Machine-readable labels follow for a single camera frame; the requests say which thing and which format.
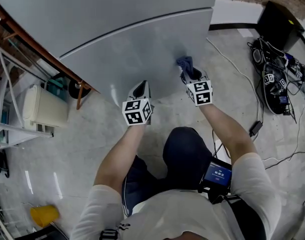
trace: white plastic bin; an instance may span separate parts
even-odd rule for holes
[[[27,90],[22,117],[30,124],[67,127],[68,105],[49,91],[34,85]]]

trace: yellow bucket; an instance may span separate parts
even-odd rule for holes
[[[36,224],[42,228],[59,218],[59,212],[53,205],[30,208],[30,215]]]

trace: person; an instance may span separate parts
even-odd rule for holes
[[[146,125],[130,126],[99,166],[71,240],[269,240],[281,214],[281,201],[254,143],[233,118],[214,104],[199,107],[228,149],[232,164],[231,194],[247,209],[227,201],[212,204],[196,189],[212,156],[190,127],[173,129],[164,145],[164,179],[147,171],[136,153]],[[245,229],[263,225],[263,235]]]

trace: white cube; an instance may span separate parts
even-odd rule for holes
[[[149,99],[134,99],[122,103],[122,114],[127,125],[143,125],[152,114]]]
[[[211,81],[189,83],[187,93],[196,106],[213,103],[213,88]]]

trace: shirt sleeve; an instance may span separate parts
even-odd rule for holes
[[[245,154],[234,163],[231,194],[238,195],[257,212],[267,239],[270,239],[279,221],[282,204],[258,154]]]
[[[98,240],[101,231],[115,229],[123,219],[121,195],[109,186],[95,185],[70,240]]]

